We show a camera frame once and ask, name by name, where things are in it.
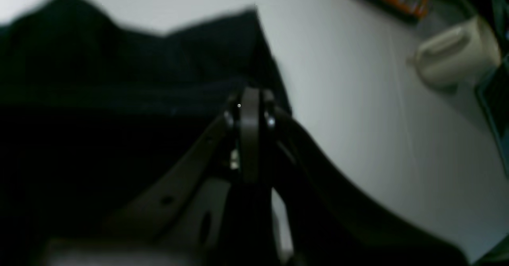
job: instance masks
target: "black fabric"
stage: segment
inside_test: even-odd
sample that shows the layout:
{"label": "black fabric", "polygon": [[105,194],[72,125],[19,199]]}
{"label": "black fabric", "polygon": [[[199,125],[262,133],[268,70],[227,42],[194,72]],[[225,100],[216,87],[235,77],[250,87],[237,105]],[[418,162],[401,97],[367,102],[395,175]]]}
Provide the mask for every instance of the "black fabric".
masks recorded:
{"label": "black fabric", "polygon": [[84,0],[53,0],[0,27],[2,224],[25,225],[7,227],[4,243],[86,235],[248,85],[290,111],[254,10],[158,37]]}

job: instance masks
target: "kettle handle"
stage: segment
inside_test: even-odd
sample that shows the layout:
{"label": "kettle handle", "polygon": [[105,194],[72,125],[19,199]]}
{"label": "kettle handle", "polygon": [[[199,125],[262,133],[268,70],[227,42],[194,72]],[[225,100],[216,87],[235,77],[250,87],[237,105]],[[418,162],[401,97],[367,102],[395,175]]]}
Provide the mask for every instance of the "kettle handle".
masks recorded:
{"label": "kettle handle", "polygon": [[470,40],[468,34],[463,30],[463,27],[453,30],[451,34],[439,39],[436,43],[428,46],[422,51],[424,56],[437,56],[452,50],[456,47],[462,46]]}

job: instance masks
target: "hole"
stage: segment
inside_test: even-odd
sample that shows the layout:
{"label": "hole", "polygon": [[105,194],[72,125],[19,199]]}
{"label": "hole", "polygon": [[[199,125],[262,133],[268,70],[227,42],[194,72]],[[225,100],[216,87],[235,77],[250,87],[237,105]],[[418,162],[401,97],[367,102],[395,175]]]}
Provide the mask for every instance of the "hole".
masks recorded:
{"label": "hole", "polygon": [[171,196],[165,196],[161,199],[161,204],[163,206],[167,206],[169,204],[171,204],[175,199]]}
{"label": "hole", "polygon": [[205,242],[207,242],[211,225],[212,225],[212,214],[210,213],[210,211],[208,211],[203,216],[202,225],[200,226],[200,237],[198,238],[200,244],[205,244]]}

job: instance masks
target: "white kettle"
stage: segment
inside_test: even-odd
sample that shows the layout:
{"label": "white kettle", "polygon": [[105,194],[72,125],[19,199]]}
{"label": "white kettle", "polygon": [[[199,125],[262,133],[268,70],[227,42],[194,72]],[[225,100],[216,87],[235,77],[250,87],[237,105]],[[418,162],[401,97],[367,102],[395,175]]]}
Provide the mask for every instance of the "white kettle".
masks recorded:
{"label": "white kettle", "polygon": [[475,16],[422,43],[414,63],[425,82],[445,87],[486,74],[502,56],[491,27]]}

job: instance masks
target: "white surface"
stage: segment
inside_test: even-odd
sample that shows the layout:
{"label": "white surface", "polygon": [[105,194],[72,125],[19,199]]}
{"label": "white surface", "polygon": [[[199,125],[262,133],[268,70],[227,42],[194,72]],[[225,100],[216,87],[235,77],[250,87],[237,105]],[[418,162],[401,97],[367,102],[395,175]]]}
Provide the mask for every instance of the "white surface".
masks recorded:
{"label": "white surface", "polygon": [[288,262],[288,260],[294,255],[287,210],[285,202],[274,188],[272,189],[271,200],[272,209],[274,210],[272,223],[274,225],[276,248],[278,250],[280,261],[282,264],[286,264],[286,262]]}
{"label": "white surface", "polygon": [[[35,1],[1,0],[0,19]],[[157,33],[256,4],[294,117],[351,181],[470,261],[509,231],[509,186],[473,91],[420,83],[405,63],[415,29],[362,0],[93,1]]]}

